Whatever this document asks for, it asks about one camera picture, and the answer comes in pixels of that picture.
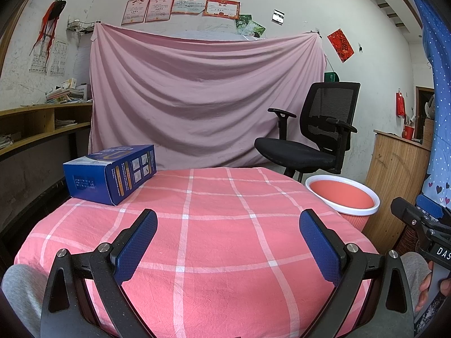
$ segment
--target chair seat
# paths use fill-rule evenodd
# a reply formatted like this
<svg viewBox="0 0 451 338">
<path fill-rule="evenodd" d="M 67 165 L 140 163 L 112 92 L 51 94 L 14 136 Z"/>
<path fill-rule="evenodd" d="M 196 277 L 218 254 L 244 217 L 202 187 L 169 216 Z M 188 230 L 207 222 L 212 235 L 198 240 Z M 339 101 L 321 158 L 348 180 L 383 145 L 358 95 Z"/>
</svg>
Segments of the chair seat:
<svg viewBox="0 0 451 338">
<path fill-rule="evenodd" d="M 299 142 L 277 138 L 257 138 L 255 148 L 265 158 L 290 169 L 330 169 L 335 165 L 335 156 L 313 149 Z"/>
</svg>

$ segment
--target blue box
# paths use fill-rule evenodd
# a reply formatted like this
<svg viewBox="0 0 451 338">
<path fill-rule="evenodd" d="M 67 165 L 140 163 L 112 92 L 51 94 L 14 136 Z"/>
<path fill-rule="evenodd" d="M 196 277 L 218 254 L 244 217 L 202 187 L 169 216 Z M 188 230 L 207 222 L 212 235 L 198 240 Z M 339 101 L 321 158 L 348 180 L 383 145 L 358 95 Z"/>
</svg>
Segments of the blue box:
<svg viewBox="0 0 451 338">
<path fill-rule="evenodd" d="M 156 173 L 153 145 L 120 146 L 63 164 L 70 195 L 117 206 Z"/>
</svg>

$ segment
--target red bag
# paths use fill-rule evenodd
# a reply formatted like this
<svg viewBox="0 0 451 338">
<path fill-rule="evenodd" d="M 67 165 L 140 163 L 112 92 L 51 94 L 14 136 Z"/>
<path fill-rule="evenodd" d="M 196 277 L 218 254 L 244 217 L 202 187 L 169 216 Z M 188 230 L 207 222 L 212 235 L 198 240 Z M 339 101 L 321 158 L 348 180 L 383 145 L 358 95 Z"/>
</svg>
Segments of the red bag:
<svg viewBox="0 0 451 338">
<path fill-rule="evenodd" d="M 402 96 L 401 90 L 396 93 L 396 115 L 405 117 L 404 97 Z"/>
</svg>

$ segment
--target black mesh chair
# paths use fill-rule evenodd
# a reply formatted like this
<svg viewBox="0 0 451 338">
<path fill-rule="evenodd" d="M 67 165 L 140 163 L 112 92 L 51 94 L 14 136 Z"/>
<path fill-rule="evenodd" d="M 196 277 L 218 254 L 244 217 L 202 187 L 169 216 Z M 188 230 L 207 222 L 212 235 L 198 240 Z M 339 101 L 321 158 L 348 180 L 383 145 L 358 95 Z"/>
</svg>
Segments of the black mesh chair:
<svg viewBox="0 0 451 338">
<path fill-rule="evenodd" d="M 308 91 L 299 125 L 301 133 L 313 141 L 319 151 L 299 142 L 286 140 L 288 117 L 296 115 L 269 108 L 279 118 L 279 139 L 257 138 L 254 146 L 273 163 L 286 167 L 290 178 L 299 171 L 298 181 L 305 173 L 319 169 L 340 174 L 345 151 L 351 147 L 351 132 L 360 84 L 356 82 L 317 82 Z"/>
</svg>

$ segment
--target chair backrest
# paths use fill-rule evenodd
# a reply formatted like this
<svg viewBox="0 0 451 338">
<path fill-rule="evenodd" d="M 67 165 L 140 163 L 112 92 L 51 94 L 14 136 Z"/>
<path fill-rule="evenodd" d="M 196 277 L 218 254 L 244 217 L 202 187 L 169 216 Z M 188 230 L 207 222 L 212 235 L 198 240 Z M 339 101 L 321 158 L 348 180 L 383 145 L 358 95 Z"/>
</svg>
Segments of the chair backrest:
<svg viewBox="0 0 451 338">
<path fill-rule="evenodd" d="M 299 125 L 301 133 L 318 145 L 321 151 L 335 154 L 339 133 L 327 118 L 340 119 L 350 125 L 354 119 L 358 82 L 316 82 L 308 91 Z M 351 147 L 350 135 L 346 151 Z"/>
</svg>

